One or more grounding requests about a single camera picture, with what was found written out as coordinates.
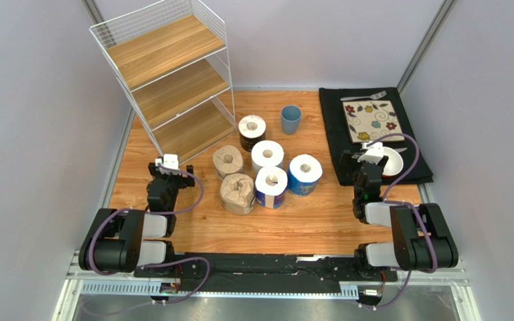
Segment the brown paper roll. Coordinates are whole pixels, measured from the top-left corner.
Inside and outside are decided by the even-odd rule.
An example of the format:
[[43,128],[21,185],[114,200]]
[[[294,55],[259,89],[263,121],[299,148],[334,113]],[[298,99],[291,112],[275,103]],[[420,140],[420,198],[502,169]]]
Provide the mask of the brown paper roll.
[[248,215],[256,200],[253,179],[241,173],[226,176],[220,186],[220,198],[226,211],[234,215]]
[[213,153],[212,160],[220,181],[223,181],[228,175],[245,173],[243,156],[235,146],[221,147]]

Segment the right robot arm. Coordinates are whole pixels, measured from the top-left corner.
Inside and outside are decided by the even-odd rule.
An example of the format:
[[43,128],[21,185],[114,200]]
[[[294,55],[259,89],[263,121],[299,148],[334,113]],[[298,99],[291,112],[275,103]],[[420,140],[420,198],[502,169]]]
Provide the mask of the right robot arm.
[[359,264],[428,273],[456,267],[458,249],[440,206],[385,200],[380,189],[388,158],[370,162],[361,157],[346,150],[337,167],[338,173],[353,180],[353,214],[364,224],[390,228],[392,240],[359,245],[354,252]]

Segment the brown paper roll front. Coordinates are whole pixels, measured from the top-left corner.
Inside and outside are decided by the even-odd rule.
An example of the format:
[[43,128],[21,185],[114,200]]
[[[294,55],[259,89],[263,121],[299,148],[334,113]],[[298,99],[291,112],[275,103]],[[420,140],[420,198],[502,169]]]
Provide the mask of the brown paper roll front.
[[220,186],[220,198],[226,211],[234,215],[248,215],[256,200],[253,179],[241,173],[226,176]]

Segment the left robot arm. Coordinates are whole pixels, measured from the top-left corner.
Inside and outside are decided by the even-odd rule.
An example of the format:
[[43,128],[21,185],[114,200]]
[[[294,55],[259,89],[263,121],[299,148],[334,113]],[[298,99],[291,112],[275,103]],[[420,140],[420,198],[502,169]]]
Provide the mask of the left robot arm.
[[193,165],[185,171],[171,170],[158,158],[149,163],[152,181],[147,185],[147,207],[144,209],[100,208],[84,238],[78,255],[82,270],[99,275],[130,273],[143,265],[163,263],[171,245],[146,238],[170,237],[177,215],[192,210],[198,199],[186,209],[176,210],[179,191],[200,184]]

